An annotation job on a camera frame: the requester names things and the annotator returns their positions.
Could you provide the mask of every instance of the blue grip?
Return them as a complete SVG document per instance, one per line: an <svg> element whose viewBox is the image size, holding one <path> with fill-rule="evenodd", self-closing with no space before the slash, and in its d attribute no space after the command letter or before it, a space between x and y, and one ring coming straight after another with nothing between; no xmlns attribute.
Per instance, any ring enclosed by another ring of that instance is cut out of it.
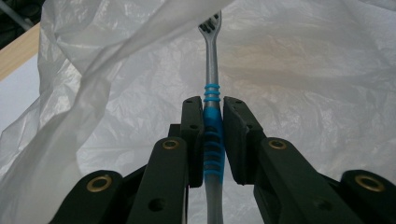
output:
<svg viewBox="0 0 396 224"><path fill-rule="evenodd" d="M222 184L224 174L224 144L221 111L215 107L204 109L204 175L218 175Z"/></svg>

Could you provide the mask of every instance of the translucent plastic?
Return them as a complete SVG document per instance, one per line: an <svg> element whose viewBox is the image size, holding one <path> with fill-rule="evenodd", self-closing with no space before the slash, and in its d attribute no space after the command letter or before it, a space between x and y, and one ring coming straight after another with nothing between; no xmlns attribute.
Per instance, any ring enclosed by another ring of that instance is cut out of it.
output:
<svg viewBox="0 0 396 224"><path fill-rule="evenodd" d="M127 175L203 95L197 25L221 8L219 84L268 136L321 173L365 169L396 182L392 1L46 1L40 97L0 139L0 223L46 223L85 174ZM252 187L226 162L224 223L261 223ZM206 223L191 189L189 223Z"/></svg>

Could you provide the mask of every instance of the brass insert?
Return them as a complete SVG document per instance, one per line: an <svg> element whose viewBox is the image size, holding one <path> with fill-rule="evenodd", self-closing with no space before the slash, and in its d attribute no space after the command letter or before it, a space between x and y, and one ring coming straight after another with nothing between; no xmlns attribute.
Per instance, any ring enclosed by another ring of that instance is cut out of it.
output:
<svg viewBox="0 0 396 224"><path fill-rule="evenodd" d="M384 184L369 175L357 175L355 176L355 181L363 188L371 191L381 192L385 190Z"/></svg>
<svg viewBox="0 0 396 224"><path fill-rule="evenodd" d="M280 140L271 140L268 145L274 149L286 149L286 144Z"/></svg>
<svg viewBox="0 0 396 224"><path fill-rule="evenodd" d="M104 180L105 184L101 184L100 186L97 186L98 185L97 181L101 181L101 180ZM96 178L92 179L90 182L88 182L87 190L90 192L93 192L93 193L100 192L105 189L108 189L108 187L110 187L110 185L111 185L111 182L112 182L112 179L109 175L100 175L100 176L97 176Z"/></svg>
<svg viewBox="0 0 396 224"><path fill-rule="evenodd" d="M179 142L176 140L167 140L163 142L163 148L165 149L175 149L178 148Z"/></svg>

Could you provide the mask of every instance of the wooden board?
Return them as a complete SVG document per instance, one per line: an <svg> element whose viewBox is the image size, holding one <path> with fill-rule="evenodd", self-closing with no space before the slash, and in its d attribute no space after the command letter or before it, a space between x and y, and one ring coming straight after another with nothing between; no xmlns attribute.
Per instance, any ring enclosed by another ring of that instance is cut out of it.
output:
<svg viewBox="0 0 396 224"><path fill-rule="evenodd" d="M0 50L0 81L38 53L40 23Z"/></svg>

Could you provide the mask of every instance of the hole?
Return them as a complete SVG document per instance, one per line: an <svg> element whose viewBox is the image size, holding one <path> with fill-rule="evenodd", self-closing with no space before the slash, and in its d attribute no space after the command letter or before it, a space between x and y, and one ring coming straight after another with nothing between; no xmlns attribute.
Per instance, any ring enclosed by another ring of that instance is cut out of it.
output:
<svg viewBox="0 0 396 224"><path fill-rule="evenodd" d="M148 204L149 210L151 210L153 212L162 211L165 208L165 206L166 206L166 201L164 199L160 199L160 198L153 199Z"/></svg>
<svg viewBox="0 0 396 224"><path fill-rule="evenodd" d="M271 140L268 145L274 149L285 149L286 144L280 140Z"/></svg>
<svg viewBox="0 0 396 224"><path fill-rule="evenodd" d="M108 189L111 183L112 179L109 175L100 175L88 182L87 190L93 193L100 192Z"/></svg>
<svg viewBox="0 0 396 224"><path fill-rule="evenodd" d="M371 191L381 192L385 190L385 186L380 181L369 175L357 175L355 181L361 187Z"/></svg>
<svg viewBox="0 0 396 224"><path fill-rule="evenodd" d="M178 141L176 140L167 140L163 142L163 148L165 149L175 149L178 148Z"/></svg>
<svg viewBox="0 0 396 224"><path fill-rule="evenodd" d="M102 188L105 184L107 183L107 180L105 179L98 179L95 180L92 185L94 188Z"/></svg>
<svg viewBox="0 0 396 224"><path fill-rule="evenodd" d="M316 208L323 210L323 211L331 211L332 210L332 204L324 199L320 199L320 198L315 199L313 201L313 204Z"/></svg>

